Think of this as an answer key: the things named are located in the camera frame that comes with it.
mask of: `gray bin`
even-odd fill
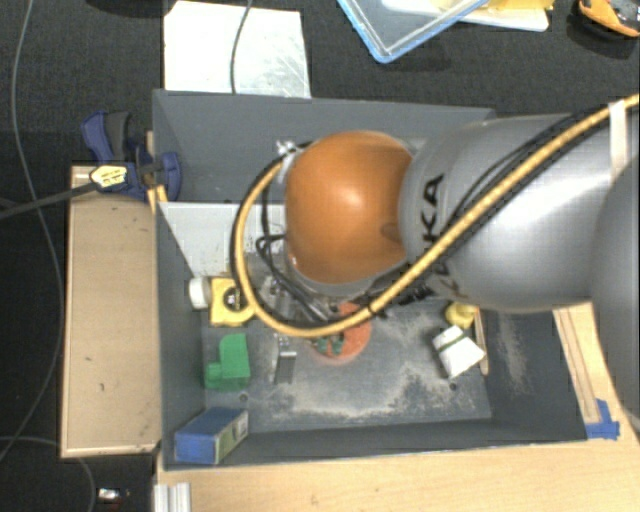
[[[180,201],[201,203],[239,201],[276,156],[277,140],[373,129],[419,145],[492,117],[485,109],[164,91],[154,93],[153,107],[156,153],[178,152],[184,170]],[[273,196],[277,200],[278,192]],[[445,327],[445,304],[430,300],[376,318],[365,352],[343,367],[327,365],[300,342],[293,384],[274,385],[273,332],[257,320],[243,329],[212,328],[206,313],[192,310],[187,284],[198,269],[181,250],[167,211],[157,215],[156,237],[166,468],[185,467],[173,458],[175,430],[213,405],[249,409],[250,435],[223,465],[586,438],[550,313],[485,314],[487,377],[475,368],[446,379],[430,344]],[[206,224],[206,205],[190,205],[187,219]],[[249,388],[244,394],[205,390],[204,365],[216,358],[222,336],[238,331],[247,333]]]

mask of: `wooden board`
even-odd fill
[[[72,186],[91,168],[75,167]],[[160,438],[153,216],[117,194],[69,213],[61,455],[151,451]]]

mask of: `white paper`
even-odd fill
[[[244,7],[181,0],[164,18],[164,85],[172,91],[230,92],[233,41]],[[236,90],[309,98],[300,14],[252,8],[235,63]]]
[[[194,277],[219,276],[229,271],[229,243],[237,204],[170,201],[158,206]],[[255,205],[247,217],[245,253],[255,253],[255,241],[263,235],[261,212],[262,207]],[[285,232],[284,205],[269,206],[269,223],[272,234]],[[276,243],[272,250],[279,253],[282,244]]]

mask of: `blue tape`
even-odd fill
[[[620,422],[611,420],[609,406],[604,400],[596,398],[600,411],[600,423],[587,423],[585,429],[589,439],[610,439],[616,441],[620,437]]]

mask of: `green block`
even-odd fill
[[[218,391],[240,391],[249,385],[251,368],[247,337],[227,334],[220,340],[218,348],[220,360],[207,364],[204,385]]]

